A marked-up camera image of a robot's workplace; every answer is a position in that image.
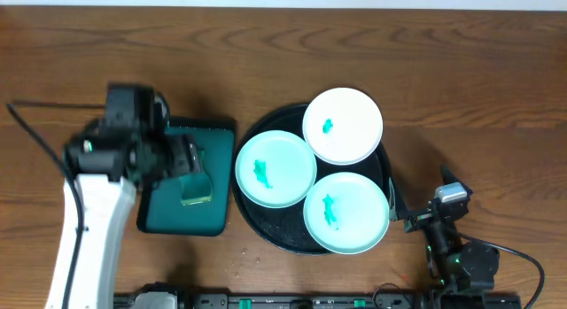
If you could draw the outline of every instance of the black cable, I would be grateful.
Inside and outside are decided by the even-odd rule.
[[[71,193],[73,194],[74,202],[77,207],[77,230],[76,238],[74,241],[73,256],[71,257],[71,265],[69,266],[69,274],[65,285],[65,293],[63,294],[63,309],[69,306],[69,296],[71,294],[71,287],[73,286],[74,270],[77,266],[77,259],[79,258],[79,249],[81,247],[82,232],[84,230],[84,208],[82,206],[79,191],[74,185],[74,177],[65,164],[58,158],[57,154],[50,148],[50,146],[38,135],[19,115],[16,111],[15,104],[7,104],[6,108],[10,115],[18,122],[18,124],[42,147],[47,155],[53,160],[59,171],[65,176]]]
[[[406,301],[408,301],[409,307],[410,307],[410,308],[413,308],[413,307],[414,307],[414,304],[413,304],[411,301],[409,301],[409,298],[406,297],[406,295],[403,293],[403,290],[402,290],[400,287],[398,287],[397,284],[391,283],[391,282],[386,282],[386,283],[381,284],[380,286],[378,286],[378,289],[376,289],[376,291],[374,291],[374,294],[372,294],[372,303],[374,303],[374,307],[376,307],[377,309],[384,309],[384,308],[382,307],[382,305],[379,305],[379,304],[376,302],[376,298],[377,298],[378,295],[380,294],[380,290],[383,289],[385,286],[393,286],[393,287],[396,287],[400,292],[402,292],[401,295],[404,297],[404,299],[406,299]]]
[[[433,270],[433,256],[431,255],[431,247],[427,246],[425,250],[425,256],[427,257],[427,268],[429,269],[429,276],[432,279],[438,279],[437,275]]]
[[[526,259],[526,260],[531,261],[531,262],[538,268],[538,270],[540,271],[540,282],[538,283],[538,288],[537,288],[537,289],[535,290],[535,292],[533,293],[533,296],[532,296],[532,298],[530,299],[530,301],[528,301],[528,303],[525,304],[525,307],[524,307],[524,309],[530,309],[530,308],[532,308],[532,305],[535,303],[535,301],[536,301],[536,300],[538,299],[538,297],[540,296],[541,290],[543,290],[543,284],[544,284],[544,282],[545,282],[545,280],[546,280],[546,274],[545,274],[545,272],[543,271],[543,267],[541,266],[541,264],[539,263],[538,260],[536,260],[536,259],[533,258],[532,256],[530,256],[530,255],[528,255],[528,254],[525,254],[525,253],[523,253],[523,252],[521,252],[521,251],[516,251],[516,250],[513,250],[513,249],[511,249],[511,248],[498,245],[498,244],[496,244],[496,243],[490,243],[490,242],[484,241],[484,240],[482,240],[482,239],[478,239],[478,238],[475,238],[475,237],[471,237],[471,236],[468,236],[468,235],[459,233],[458,231],[456,231],[456,230],[450,228],[449,226],[445,226],[445,228],[446,228],[448,231],[452,232],[453,234],[455,234],[455,235],[457,235],[457,236],[459,236],[459,237],[461,237],[461,238],[464,238],[464,239],[466,239],[466,240],[468,240],[468,241],[470,241],[470,242],[481,243],[481,244],[484,244],[484,245],[486,245],[486,246],[493,247],[493,248],[499,249],[499,250],[501,250],[501,251],[506,251],[506,252],[509,252],[509,253],[511,253],[511,254],[513,254],[513,255],[516,255],[516,256],[519,256],[519,257],[521,257],[521,258],[523,258],[523,259]]]
[[[104,109],[104,104],[62,104],[57,102],[38,102],[27,100],[13,100],[12,105],[18,107],[47,107],[57,109]]]

